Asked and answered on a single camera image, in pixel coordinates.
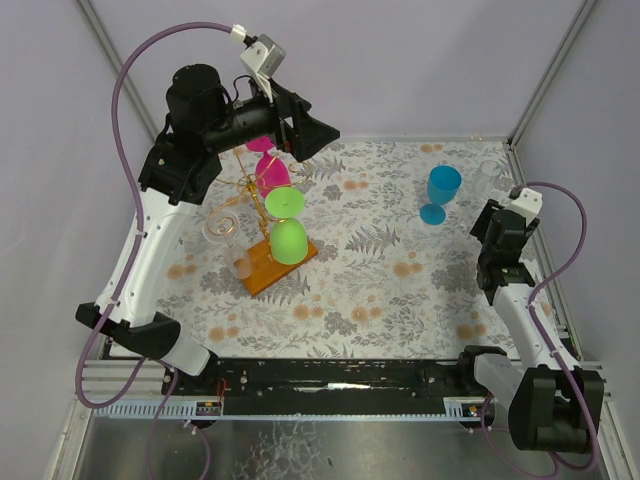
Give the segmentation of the clear wine glass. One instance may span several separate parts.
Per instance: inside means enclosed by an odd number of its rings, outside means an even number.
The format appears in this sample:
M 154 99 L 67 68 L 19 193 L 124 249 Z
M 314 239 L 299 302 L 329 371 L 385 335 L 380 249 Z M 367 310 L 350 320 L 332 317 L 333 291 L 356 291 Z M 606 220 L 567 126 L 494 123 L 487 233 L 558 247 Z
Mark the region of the clear wine glass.
M 494 160 L 483 161 L 474 175 L 472 182 L 473 193 L 477 196 L 488 195 L 494 188 L 501 173 L 502 166 L 500 163 Z
M 315 167 L 309 162 L 291 163 L 288 166 L 290 174 L 290 186 L 300 191 L 306 196 L 315 185 L 313 177 Z
M 211 212 L 202 226 L 204 238 L 213 244 L 224 245 L 225 262 L 230 273 L 237 279 L 246 279 L 252 273 L 252 263 L 248 250 L 237 242 L 240 222 L 228 210 Z

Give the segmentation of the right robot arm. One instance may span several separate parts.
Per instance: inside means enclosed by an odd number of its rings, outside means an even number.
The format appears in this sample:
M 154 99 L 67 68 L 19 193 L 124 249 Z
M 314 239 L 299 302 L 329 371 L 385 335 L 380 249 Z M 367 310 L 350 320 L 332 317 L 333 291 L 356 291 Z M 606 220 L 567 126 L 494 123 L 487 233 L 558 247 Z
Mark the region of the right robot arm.
M 518 449 L 586 454 L 595 447 L 604 382 L 562 344 L 537 299 L 540 288 L 520 260 L 542 205 L 541 194 L 529 188 L 506 206 L 488 200 L 471 230 L 481 244 L 478 286 L 521 361 L 514 367 L 502 353 L 479 354 L 473 378 L 507 409 Z

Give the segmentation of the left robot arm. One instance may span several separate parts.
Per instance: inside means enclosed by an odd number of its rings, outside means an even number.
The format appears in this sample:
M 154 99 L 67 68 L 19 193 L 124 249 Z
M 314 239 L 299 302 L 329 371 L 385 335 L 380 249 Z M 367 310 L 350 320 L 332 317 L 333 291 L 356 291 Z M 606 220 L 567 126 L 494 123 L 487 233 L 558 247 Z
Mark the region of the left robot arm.
M 97 328 L 116 344 L 200 375 L 211 352 L 158 312 L 160 289 L 173 262 L 183 226 L 203 203 L 222 171 L 222 153 L 268 136 L 302 162 L 337 140 L 339 131 L 310 116 L 310 103 L 271 82 L 273 96 L 258 86 L 249 99 L 229 101 L 217 70 L 195 64 L 178 70 L 166 93 L 169 112 L 136 184 L 143 213 L 135 216 L 114 270 L 124 286 L 108 286 L 95 302 L 79 305 L 79 323 Z

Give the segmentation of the pink wine glass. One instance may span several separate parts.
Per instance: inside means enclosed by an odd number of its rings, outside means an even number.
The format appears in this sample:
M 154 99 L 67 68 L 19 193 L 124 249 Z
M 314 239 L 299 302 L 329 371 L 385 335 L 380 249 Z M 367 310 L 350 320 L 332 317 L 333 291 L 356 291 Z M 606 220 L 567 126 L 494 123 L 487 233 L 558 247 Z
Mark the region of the pink wine glass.
M 287 167 L 279 158 L 271 154 L 275 150 L 275 145 L 269 137 L 254 139 L 247 142 L 245 146 L 251 152 L 262 154 L 255 167 L 255 183 L 263 198 L 266 198 L 273 189 L 291 184 Z

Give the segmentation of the green wine glass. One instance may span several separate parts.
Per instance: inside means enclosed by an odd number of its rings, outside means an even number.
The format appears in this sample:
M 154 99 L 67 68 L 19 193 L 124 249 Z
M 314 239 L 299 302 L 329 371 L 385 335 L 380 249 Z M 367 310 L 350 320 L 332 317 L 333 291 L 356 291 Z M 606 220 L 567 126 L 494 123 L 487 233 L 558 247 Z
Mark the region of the green wine glass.
M 271 254 L 281 264 L 298 264 L 308 254 L 306 230 L 296 219 L 304 207 L 304 196 L 295 187 L 275 188 L 265 199 L 267 212 L 277 219 L 270 233 Z

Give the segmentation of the blue wine glass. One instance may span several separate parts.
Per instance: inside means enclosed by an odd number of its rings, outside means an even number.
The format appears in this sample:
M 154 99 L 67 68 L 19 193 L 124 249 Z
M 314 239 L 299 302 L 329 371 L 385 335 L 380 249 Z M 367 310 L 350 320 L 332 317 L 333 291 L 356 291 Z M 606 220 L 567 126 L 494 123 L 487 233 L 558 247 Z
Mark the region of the blue wine glass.
M 458 193 L 462 176 L 450 165 L 439 165 L 429 173 L 426 194 L 428 201 L 420 208 L 420 219 L 427 225 L 437 226 L 446 219 L 444 206 Z

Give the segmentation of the clear wine glass front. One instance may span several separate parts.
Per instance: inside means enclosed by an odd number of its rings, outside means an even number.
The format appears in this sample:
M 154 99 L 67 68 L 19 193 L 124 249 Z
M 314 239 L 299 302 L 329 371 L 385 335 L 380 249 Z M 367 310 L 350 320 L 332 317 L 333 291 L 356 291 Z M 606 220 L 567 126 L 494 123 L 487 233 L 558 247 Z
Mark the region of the clear wine glass front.
M 252 263 L 248 250 L 237 242 L 240 222 L 228 210 L 211 212 L 202 226 L 204 238 L 213 244 L 224 245 L 225 262 L 230 273 L 237 279 L 246 279 L 252 273 Z

